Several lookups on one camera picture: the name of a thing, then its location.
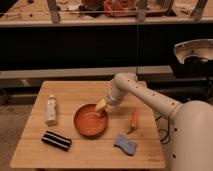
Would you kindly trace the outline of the white robot base shell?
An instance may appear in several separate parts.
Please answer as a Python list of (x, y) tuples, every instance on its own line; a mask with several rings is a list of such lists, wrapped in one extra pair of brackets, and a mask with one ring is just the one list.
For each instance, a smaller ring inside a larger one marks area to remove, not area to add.
[(195, 39), (174, 46), (177, 78), (213, 77), (213, 39)]

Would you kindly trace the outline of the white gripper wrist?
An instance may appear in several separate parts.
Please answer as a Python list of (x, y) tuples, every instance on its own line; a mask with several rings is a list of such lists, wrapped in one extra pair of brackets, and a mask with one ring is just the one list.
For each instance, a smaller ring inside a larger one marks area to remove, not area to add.
[(119, 88), (113, 87), (109, 90), (107, 95), (107, 101), (105, 99), (100, 100), (96, 106), (96, 111), (101, 111), (107, 107), (107, 103), (111, 106), (119, 105), (124, 98), (124, 92)]

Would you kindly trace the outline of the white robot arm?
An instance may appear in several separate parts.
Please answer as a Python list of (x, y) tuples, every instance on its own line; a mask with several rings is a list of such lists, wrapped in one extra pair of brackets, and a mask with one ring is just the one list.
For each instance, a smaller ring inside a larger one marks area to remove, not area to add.
[(96, 111), (119, 105), (131, 93), (173, 126), (171, 171), (213, 171), (213, 106), (193, 100), (181, 103), (144, 87), (135, 73), (117, 73)]

